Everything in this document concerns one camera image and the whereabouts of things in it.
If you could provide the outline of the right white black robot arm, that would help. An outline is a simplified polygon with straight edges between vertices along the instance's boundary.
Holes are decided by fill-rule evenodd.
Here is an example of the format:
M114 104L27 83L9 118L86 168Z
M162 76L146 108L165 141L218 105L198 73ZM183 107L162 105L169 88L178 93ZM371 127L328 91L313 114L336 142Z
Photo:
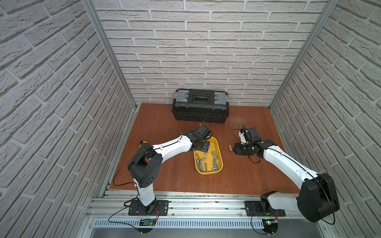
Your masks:
M299 193L271 191L261 196L254 209L263 215L288 210L302 214L308 221L317 222L339 211L340 205L333 178L319 174L299 163L275 142L263 140L256 128L242 128L236 137L238 142L233 151L236 155L258 156L276 166L299 189Z

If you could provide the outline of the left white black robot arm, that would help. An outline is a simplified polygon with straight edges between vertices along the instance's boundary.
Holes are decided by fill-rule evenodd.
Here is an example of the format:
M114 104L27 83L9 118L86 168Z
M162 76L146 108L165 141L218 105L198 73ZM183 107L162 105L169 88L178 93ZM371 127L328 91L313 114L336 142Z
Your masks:
M144 209L155 206L153 183L164 162L189 151L207 152L212 136L213 132L207 126L200 125L198 129L184 132L162 144L142 143L128 165L128 171L137 185L140 206Z

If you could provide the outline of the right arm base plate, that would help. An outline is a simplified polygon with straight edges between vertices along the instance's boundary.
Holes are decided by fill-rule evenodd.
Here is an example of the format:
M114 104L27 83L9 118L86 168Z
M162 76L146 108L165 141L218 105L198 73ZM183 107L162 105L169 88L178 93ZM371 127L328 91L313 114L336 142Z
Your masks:
M245 201L245 211L248 217L285 217L284 210L275 210L264 201Z

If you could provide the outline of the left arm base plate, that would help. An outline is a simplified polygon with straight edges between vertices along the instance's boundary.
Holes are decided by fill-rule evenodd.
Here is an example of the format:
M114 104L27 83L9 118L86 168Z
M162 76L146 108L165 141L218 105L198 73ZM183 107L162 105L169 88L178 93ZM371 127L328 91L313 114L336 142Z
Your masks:
M131 202L129 206L129 216L167 216L169 201L154 200L148 206L144 206L140 200Z

